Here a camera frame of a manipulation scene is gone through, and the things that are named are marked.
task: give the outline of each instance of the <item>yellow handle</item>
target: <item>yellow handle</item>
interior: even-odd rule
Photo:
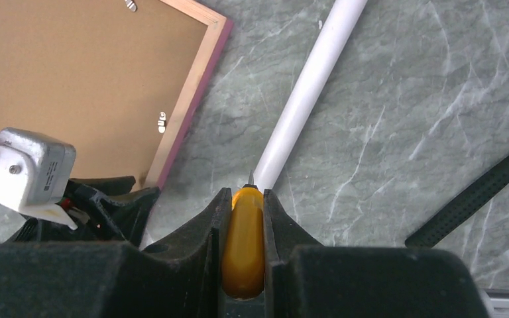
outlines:
[[[233,196],[221,261],[221,285],[233,298],[253,298],[264,289],[262,205],[262,193],[253,187]]]

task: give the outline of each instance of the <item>bolt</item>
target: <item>bolt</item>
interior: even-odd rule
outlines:
[[[9,173],[10,174],[18,174],[21,171],[21,167],[18,165],[10,166],[9,167]]]

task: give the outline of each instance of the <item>black rubber grip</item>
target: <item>black rubber grip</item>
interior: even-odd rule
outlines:
[[[463,190],[405,240],[407,247],[433,247],[509,184],[509,155]]]

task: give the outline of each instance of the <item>white cylinder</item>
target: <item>white cylinder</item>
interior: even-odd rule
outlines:
[[[272,189],[367,0],[336,0],[256,165],[254,183]]]

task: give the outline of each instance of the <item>marble tabletop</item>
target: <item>marble tabletop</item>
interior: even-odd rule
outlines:
[[[235,28],[147,239],[246,182],[333,1],[205,4]],[[323,244],[403,246],[508,153],[509,0],[370,0],[274,190]],[[0,207],[0,240],[21,223]],[[509,185],[436,247],[509,288]]]

